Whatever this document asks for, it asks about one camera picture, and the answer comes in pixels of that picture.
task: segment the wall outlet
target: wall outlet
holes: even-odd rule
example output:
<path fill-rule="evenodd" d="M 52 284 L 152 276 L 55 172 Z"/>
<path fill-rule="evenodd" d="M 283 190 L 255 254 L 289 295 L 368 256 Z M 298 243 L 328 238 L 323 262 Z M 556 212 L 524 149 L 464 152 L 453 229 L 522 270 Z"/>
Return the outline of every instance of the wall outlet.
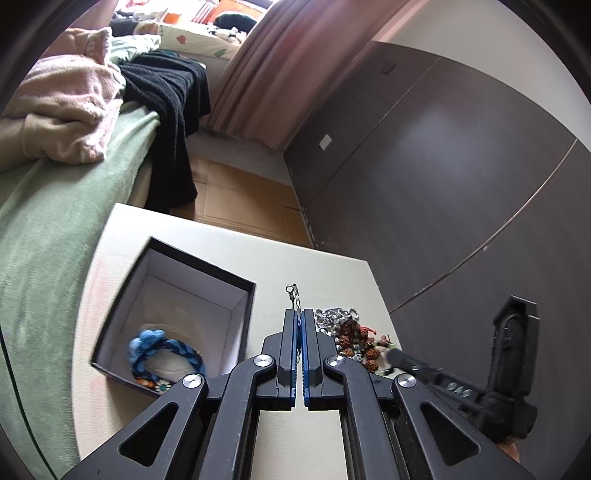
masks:
<path fill-rule="evenodd" d="M 326 134 L 324 136 L 324 138 L 322 140 L 320 140 L 320 143 L 318 145 L 320 146 L 320 148 L 322 150 L 326 150 L 328 148 L 328 146 L 330 145 L 330 142 L 332 142 L 332 138 L 330 138 L 329 135 Z"/>

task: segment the blue flower charm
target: blue flower charm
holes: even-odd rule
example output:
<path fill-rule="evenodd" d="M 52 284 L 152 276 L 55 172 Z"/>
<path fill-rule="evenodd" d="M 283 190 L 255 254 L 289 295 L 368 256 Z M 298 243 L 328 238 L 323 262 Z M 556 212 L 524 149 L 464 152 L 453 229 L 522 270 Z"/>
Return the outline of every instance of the blue flower charm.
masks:
<path fill-rule="evenodd" d="M 164 380 L 164 379 L 161 378 L 154 385 L 154 390 L 156 391 L 156 393 L 163 394 L 170 387 L 172 387 L 172 385 L 170 384 L 170 382 L 168 380 Z"/>

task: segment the white table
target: white table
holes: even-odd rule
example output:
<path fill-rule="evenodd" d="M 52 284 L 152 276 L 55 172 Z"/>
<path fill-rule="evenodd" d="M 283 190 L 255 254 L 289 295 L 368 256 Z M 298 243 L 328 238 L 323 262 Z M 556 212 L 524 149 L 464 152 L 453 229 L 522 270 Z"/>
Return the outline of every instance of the white table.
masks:
<path fill-rule="evenodd" d="M 302 308 L 354 307 L 363 325 L 398 343 L 365 261 L 117 204 L 90 265 L 74 339 L 72 403 L 81 458 L 151 401 L 107 381 L 89 364 L 111 302 L 151 236 L 256 283 L 246 357 L 260 353 L 264 338 L 281 331 L 290 307 L 284 289 L 291 283 L 298 285 Z M 291 412 L 261 412 L 253 480 L 347 477 L 339 414 L 307 411 L 301 380 L 298 385 L 297 407 Z"/>

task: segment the blue braided bracelet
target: blue braided bracelet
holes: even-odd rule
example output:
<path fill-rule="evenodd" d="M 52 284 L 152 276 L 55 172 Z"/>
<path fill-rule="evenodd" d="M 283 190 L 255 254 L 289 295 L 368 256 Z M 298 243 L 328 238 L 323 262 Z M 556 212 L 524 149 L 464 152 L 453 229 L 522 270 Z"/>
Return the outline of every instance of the blue braided bracelet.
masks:
<path fill-rule="evenodd" d="M 182 356 L 196 373 L 205 375 L 203 358 L 186 343 L 166 338 L 163 330 L 144 330 L 130 341 L 127 357 L 131 364 L 131 372 L 139 384 L 159 394 L 163 394 L 173 386 L 174 382 L 160 378 L 145 369 L 145 361 L 163 349 Z"/>

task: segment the black box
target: black box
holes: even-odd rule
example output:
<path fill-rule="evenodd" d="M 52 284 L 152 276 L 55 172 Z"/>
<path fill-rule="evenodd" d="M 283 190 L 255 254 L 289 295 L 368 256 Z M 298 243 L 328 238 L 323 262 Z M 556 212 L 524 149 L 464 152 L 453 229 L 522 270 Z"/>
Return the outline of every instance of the black box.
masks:
<path fill-rule="evenodd" d="M 166 325 L 168 338 L 201 354 L 207 378 L 226 374 L 244 360 L 254 291 L 253 282 L 151 238 L 111 305 L 90 364 L 158 396 L 136 382 L 128 345 L 142 329 Z"/>

